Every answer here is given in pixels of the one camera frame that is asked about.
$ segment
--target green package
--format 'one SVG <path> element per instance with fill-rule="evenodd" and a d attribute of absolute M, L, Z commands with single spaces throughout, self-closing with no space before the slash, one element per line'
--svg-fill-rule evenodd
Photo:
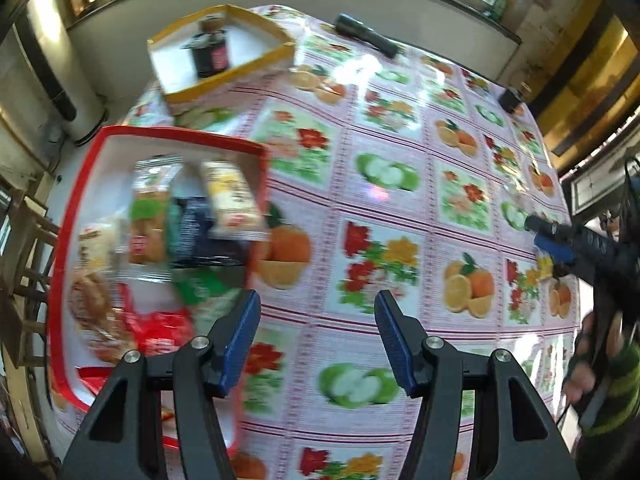
<path fill-rule="evenodd" d="M 190 312 L 197 335 L 207 335 L 216 320 L 229 313 L 242 290 L 228 284 L 237 280 L 224 277 L 218 269 L 210 267 L 172 271 L 172 282 Z"/>

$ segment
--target metal bolt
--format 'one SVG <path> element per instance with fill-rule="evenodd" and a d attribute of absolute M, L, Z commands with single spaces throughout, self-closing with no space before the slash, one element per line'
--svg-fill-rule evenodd
<path fill-rule="evenodd" d="M 427 338 L 427 346 L 433 349 L 442 348 L 444 341 L 436 335 L 431 335 Z"/>
<path fill-rule="evenodd" d="M 498 361 L 502 361 L 503 363 L 508 363 L 511 361 L 511 352 L 505 350 L 504 348 L 499 348 L 495 351 L 495 358 Z"/>
<path fill-rule="evenodd" d="M 204 335 L 199 335 L 198 337 L 194 337 L 191 340 L 191 346 L 193 346 L 196 350 L 202 350 L 209 346 L 209 338 Z"/>
<path fill-rule="evenodd" d="M 129 350 L 124 354 L 124 361 L 127 363 L 136 363 L 142 354 L 138 350 Z"/>

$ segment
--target black snack package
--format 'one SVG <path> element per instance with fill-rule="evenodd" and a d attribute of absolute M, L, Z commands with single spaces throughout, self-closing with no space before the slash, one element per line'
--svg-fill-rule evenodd
<path fill-rule="evenodd" d="M 174 198 L 169 211 L 167 245 L 172 267 L 244 266 L 246 251 L 234 240 L 209 238 L 215 224 L 203 196 Z"/>

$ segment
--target table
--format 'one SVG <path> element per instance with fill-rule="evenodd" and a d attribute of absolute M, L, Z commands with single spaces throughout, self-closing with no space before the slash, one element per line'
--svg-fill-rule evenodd
<path fill-rule="evenodd" d="M 505 115 L 501 87 L 418 48 L 388 60 L 295 9 L 254 11 L 298 40 L 295 69 L 176 120 L 272 154 L 236 465 L 269 480 L 398 476 L 420 402 L 396 386 L 377 334 L 381 288 L 460 349 L 511 350 L 557 415 L 578 290 L 572 277 L 538 279 L 522 228 L 528 212 L 570 218 L 527 107 Z M 125 123 L 174 124 L 156 84 Z M 459 479 L 473 404 L 465 392 Z"/>

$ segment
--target finger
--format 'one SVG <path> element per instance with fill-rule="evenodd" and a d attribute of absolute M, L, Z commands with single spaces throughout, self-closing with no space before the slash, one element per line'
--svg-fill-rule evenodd
<path fill-rule="evenodd" d="M 593 310 L 584 316 L 584 319 L 582 320 L 582 331 L 585 334 L 588 334 L 593 329 L 594 316 L 595 314 L 593 313 Z"/>
<path fill-rule="evenodd" d="M 609 359 L 620 353 L 625 339 L 622 336 L 622 312 L 617 312 L 611 322 L 609 335 L 607 335 L 607 357 Z"/>
<path fill-rule="evenodd" d="M 579 386 L 576 386 L 571 381 L 564 384 L 564 386 L 562 387 L 562 391 L 571 404 L 575 404 L 576 402 L 578 402 L 582 398 L 582 394 L 584 393 Z"/>
<path fill-rule="evenodd" d="M 575 348 L 576 355 L 585 355 L 589 352 L 589 338 L 580 338 L 578 346 Z"/>
<path fill-rule="evenodd" d="M 593 390 L 596 383 L 596 377 L 587 363 L 579 362 L 575 365 L 574 371 L 571 374 L 570 382 L 575 386 L 578 386 L 583 392 L 588 393 Z"/>

